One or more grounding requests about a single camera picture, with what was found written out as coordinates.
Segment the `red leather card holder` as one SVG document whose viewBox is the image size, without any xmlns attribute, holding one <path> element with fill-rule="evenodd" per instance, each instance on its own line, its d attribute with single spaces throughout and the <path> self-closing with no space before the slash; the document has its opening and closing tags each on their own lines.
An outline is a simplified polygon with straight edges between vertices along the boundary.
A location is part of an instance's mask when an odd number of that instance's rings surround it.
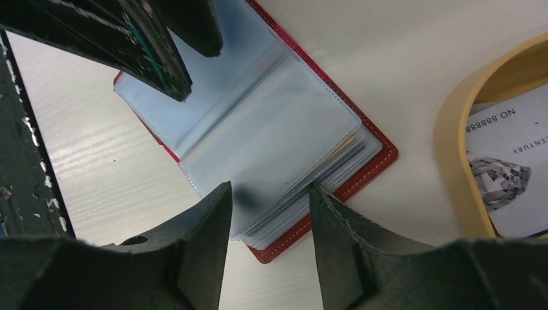
<svg viewBox="0 0 548 310">
<path fill-rule="evenodd" d="M 256 1 L 213 6 L 219 56 L 173 37 L 193 80 L 185 100 L 126 73 L 114 91 L 199 196 L 231 182 L 229 236 L 268 264 L 311 229 L 311 183 L 347 200 L 398 150 Z"/>
</svg>

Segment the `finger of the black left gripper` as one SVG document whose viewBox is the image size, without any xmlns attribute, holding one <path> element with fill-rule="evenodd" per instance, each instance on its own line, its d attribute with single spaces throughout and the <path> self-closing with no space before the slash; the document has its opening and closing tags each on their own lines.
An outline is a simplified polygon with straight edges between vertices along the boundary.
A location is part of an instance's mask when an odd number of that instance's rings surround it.
<svg viewBox="0 0 548 310">
<path fill-rule="evenodd" d="M 177 101 L 191 93 L 154 1 L 1 1 L 1 28 L 121 70 Z"/>
<path fill-rule="evenodd" d="M 224 45 L 210 0 L 155 0 L 153 10 L 164 25 L 205 57 L 217 57 Z"/>
</svg>

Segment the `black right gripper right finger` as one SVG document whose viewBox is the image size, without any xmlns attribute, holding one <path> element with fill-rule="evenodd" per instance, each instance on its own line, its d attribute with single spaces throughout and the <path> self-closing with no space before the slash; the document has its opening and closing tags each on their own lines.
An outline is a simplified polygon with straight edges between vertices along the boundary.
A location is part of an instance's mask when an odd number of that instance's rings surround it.
<svg viewBox="0 0 548 310">
<path fill-rule="evenodd" d="M 546 309 L 547 241 L 464 238 L 432 247 L 309 188 L 325 309 Z"/>
</svg>

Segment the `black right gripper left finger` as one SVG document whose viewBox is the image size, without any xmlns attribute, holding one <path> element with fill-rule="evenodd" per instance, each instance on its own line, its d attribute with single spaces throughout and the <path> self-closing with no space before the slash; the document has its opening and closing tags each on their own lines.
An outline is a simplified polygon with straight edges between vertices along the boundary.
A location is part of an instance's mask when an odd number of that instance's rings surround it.
<svg viewBox="0 0 548 310">
<path fill-rule="evenodd" d="M 218 309 L 233 210 L 221 183 L 118 245 L 1 238 L 2 309 Z"/>
</svg>

